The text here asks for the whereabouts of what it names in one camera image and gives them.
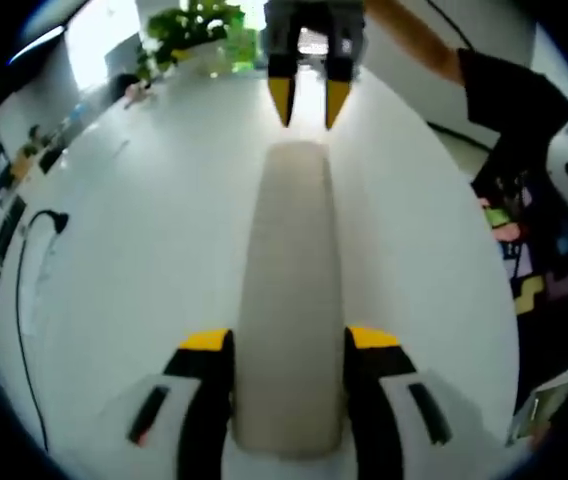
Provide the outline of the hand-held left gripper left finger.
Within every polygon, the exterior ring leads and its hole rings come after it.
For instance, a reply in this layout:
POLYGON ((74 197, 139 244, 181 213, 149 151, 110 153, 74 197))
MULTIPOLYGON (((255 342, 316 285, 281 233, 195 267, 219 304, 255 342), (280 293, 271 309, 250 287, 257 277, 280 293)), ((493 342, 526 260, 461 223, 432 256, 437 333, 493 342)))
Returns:
POLYGON ((192 334, 161 373, 111 399, 96 422, 96 477, 222 478, 234 354, 228 328, 192 334))

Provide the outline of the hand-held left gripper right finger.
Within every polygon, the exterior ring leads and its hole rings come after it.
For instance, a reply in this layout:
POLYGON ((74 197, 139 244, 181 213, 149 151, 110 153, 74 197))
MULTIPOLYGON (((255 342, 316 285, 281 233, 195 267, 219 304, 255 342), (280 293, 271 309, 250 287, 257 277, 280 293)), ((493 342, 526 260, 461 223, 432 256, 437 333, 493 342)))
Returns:
POLYGON ((479 407, 395 336, 346 327, 344 387, 357 478, 500 478, 506 451, 479 407))

